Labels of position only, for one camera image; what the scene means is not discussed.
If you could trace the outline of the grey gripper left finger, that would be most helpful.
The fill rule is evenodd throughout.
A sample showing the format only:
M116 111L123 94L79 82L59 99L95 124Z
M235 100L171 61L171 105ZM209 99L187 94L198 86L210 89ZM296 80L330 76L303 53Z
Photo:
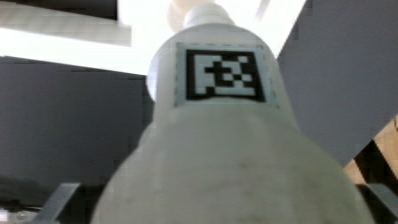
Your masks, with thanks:
M63 183L56 189L33 224L61 224L61 214L75 196L81 184Z

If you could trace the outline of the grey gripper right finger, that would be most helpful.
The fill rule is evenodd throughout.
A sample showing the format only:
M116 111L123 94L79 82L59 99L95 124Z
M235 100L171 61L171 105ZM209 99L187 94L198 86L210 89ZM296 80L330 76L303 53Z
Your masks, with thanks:
M383 184L365 184L361 192L376 224L398 224L398 194Z

